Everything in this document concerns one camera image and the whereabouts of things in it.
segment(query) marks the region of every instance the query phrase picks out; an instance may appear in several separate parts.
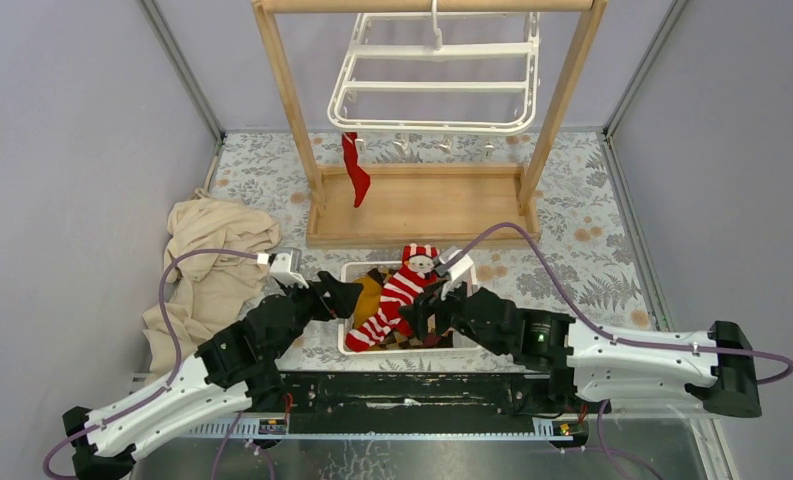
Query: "light purple wall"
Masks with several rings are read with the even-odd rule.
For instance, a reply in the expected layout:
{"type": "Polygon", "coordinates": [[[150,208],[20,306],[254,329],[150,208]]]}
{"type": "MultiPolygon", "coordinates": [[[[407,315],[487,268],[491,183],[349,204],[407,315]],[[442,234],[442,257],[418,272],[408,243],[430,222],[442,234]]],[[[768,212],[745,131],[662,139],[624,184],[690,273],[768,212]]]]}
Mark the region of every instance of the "light purple wall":
{"type": "Polygon", "coordinates": [[[211,148],[137,2],[0,1],[0,479],[42,478],[60,415],[127,393],[211,148]]]}
{"type": "MultiPolygon", "coordinates": [[[[793,357],[793,0],[690,2],[616,145],[675,325],[793,357]]],[[[793,479],[793,377],[760,394],[741,478],[793,479]]]]}
{"type": "MultiPolygon", "coordinates": [[[[608,121],[670,3],[610,1],[564,125],[601,126],[608,121]]],[[[158,4],[224,128],[288,129],[249,0],[159,0],[158,4]]],[[[541,18],[540,119],[549,105],[576,18],[572,13],[550,13],[541,18]]],[[[313,130],[333,129],[325,107],[354,22],[354,14],[278,16],[302,111],[313,130]]],[[[464,27],[454,33],[444,25],[444,41],[487,42],[510,33],[495,31],[498,23],[491,25],[464,27]]],[[[507,25],[513,26],[515,34],[522,31],[522,21],[507,25]]],[[[430,31],[430,24],[426,24],[425,28],[388,32],[383,38],[388,42],[418,42],[416,33],[422,32],[429,42],[433,38],[430,31]]],[[[418,68],[407,70],[415,80],[429,80],[418,68]]],[[[436,108],[425,102],[416,107],[412,117],[433,116],[436,108]]],[[[499,101],[449,102],[444,108],[448,115],[455,116],[475,111],[494,117],[511,113],[509,103],[499,101]]],[[[378,118],[389,118],[388,113],[387,107],[374,107],[378,118]]]]}

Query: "white plastic basket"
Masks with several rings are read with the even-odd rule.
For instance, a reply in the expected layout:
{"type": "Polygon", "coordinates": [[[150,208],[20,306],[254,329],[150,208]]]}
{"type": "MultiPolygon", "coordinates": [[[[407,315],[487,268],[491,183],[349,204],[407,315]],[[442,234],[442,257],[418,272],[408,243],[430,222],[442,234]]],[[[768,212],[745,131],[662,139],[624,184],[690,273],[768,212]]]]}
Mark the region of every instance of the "white plastic basket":
{"type": "MultiPolygon", "coordinates": [[[[401,262],[349,262],[343,265],[340,269],[340,281],[351,282],[357,278],[362,277],[373,268],[377,267],[390,267],[399,268],[401,262]]],[[[476,278],[475,267],[470,270],[470,278],[467,280],[467,292],[472,294],[478,288],[478,279],[476,278]]],[[[417,348],[405,350],[372,350],[366,352],[355,352],[346,347],[346,334],[354,325],[354,316],[346,319],[345,322],[340,323],[337,329],[337,348],[343,355],[380,355],[391,357],[394,355],[413,356],[428,355],[433,356],[452,356],[454,354],[464,353],[477,353],[482,350],[482,347],[469,338],[461,335],[458,332],[452,332],[452,348],[417,348]]]]}

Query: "hanging red sock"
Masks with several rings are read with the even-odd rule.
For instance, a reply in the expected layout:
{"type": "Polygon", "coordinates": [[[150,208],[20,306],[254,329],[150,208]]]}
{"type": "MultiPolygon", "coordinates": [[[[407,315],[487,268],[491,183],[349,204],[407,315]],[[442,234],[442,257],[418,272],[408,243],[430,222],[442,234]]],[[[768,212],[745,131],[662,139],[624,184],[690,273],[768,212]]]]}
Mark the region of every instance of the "hanging red sock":
{"type": "Polygon", "coordinates": [[[358,208],[369,190],[370,178],[369,174],[358,165],[358,147],[355,146],[358,134],[348,132],[344,133],[342,138],[343,163],[346,164],[346,172],[349,174],[349,179],[352,180],[352,186],[355,187],[355,208],[358,208]]]}

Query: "wooden frame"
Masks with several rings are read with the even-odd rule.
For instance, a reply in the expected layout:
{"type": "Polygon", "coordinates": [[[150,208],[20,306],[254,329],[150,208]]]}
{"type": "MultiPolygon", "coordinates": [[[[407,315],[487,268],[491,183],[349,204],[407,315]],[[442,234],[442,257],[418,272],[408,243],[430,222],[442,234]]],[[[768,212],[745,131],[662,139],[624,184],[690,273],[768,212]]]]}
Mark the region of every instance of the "wooden frame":
{"type": "MultiPolygon", "coordinates": [[[[360,208],[342,167],[317,165],[287,63],[276,13],[424,12],[432,0],[252,0],[287,122],[311,189],[307,242],[318,248],[401,247],[423,241],[465,244],[487,227],[513,222],[540,238],[534,191],[549,159],[608,0],[439,0],[438,11],[570,12],[579,21],[534,153],[519,164],[365,165],[372,187],[360,208]]],[[[525,243],[496,232],[484,246],[525,243]]]]}

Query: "wooden base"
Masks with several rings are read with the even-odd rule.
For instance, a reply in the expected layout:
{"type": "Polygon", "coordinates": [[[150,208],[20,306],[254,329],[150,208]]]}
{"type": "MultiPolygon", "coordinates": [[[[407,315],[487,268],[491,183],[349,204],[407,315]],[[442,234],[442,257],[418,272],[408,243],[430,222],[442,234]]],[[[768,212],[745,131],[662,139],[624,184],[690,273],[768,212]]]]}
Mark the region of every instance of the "wooden base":
{"type": "MultiPolygon", "coordinates": [[[[466,245],[488,227],[513,222],[540,240],[533,202],[517,208],[519,164],[364,165],[372,186],[360,208],[342,166],[320,165],[325,209],[311,207],[307,243],[313,248],[400,248],[411,242],[466,245]]],[[[517,232],[498,231],[479,245],[527,246],[517,232]]]]}

